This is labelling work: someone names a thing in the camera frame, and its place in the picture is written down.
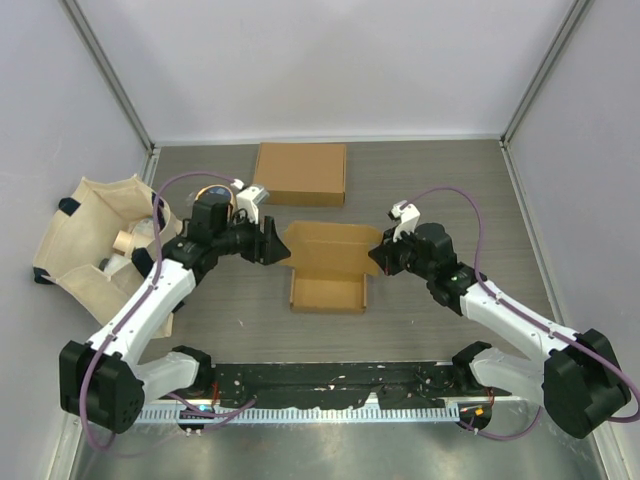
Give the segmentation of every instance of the bag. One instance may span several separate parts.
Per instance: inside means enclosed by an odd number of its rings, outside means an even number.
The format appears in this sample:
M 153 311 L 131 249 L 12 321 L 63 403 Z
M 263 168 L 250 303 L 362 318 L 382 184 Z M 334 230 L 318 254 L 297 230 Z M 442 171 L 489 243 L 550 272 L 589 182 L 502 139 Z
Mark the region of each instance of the bag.
M 131 259 L 107 274 L 99 265 L 114 253 L 113 243 L 121 230 L 131 229 L 152 215 L 155 192 L 137 175 L 114 183 L 83 178 L 71 197 L 60 201 L 33 261 L 35 281 L 55 283 L 69 292 L 106 325 L 142 285 L 143 275 Z M 160 238 L 166 243 L 181 230 L 181 222 L 169 205 L 160 201 Z M 154 240 L 143 245 L 155 259 Z M 154 338 L 169 337 L 170 314 Z

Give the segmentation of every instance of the wall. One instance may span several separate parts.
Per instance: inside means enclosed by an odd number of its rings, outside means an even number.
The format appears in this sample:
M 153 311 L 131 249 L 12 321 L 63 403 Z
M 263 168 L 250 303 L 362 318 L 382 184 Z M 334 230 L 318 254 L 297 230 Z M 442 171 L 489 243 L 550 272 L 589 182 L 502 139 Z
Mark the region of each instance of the wall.
M 156 141 L 501 134 L 572 0 L 80 0 Z
M 512 144 L 561 309 L 607 335 L 636 382 L 639 22 L 635 0 L 594 2 Z M 640 475 L 640 425 L 616 430 Z
M 58 353 L 97 323 L 33 283 L 31 261 L 58 199 L 83 175 L 130 176 L 144 152 L 56 1 L 0 2 L 0 85 L 0 465 L 40 479 L 60 434 Z

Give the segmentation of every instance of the robotic arm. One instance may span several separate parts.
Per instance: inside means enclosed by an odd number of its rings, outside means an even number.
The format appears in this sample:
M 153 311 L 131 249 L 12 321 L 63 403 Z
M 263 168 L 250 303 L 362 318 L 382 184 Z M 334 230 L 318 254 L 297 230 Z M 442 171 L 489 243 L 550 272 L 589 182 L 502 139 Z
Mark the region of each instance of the robotic arm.
M 88 419 L 122 433 L 133 425 L 145 403 L 176 390 L 198 392 L 211 385 L 211 357 L 189 347 L 176 347 L 144 365 L 138 362 L 155 331 L 217 265 L 220 256 L 239 253 L 249 262 L 271 265 L 291 255 L 278 238 L 272 217 L 264 218 L 261 229 L 258 205 L 267 196 L 259 185 L 243 189 L 236 196 L 236 212 L 222 195 L 206 194 L 195 201 L 183 231 L 163 246 L 161 275 L 146 299 L 142 297 L 152 285 L 158 263 L 107 325 L 85 344 L 71 341 L 60 353 L 63 410 L 79 414 L 80 387 L 95 349 L 140 302 L 98 361 L 86 399 Z
M 381 244 L 369 256 L 386 275 L 406 270 L 426 280 L 436 302 L 490 328 L 528 358 L 476 342 L 453 358 L 462 372 L 457 379 L 460 383 L 497 387 L 543 406 L 560 428 L 576 438 L 584 438 L 629 402 L 629 389 L 616 375 L 553 334 L 573 338 L 619 366 L 604 335 L 593 329 L 580 334 L 552 322 L 511 299 L 480 274 L 482 285 L 475 270 L 458 261 L 444 227 L 418 225 L 420 213 L 405 203 L 393 206 L 389 216 L 397 225 L 384 232 Z M 527 322 L 521 312 L 552 333 Z

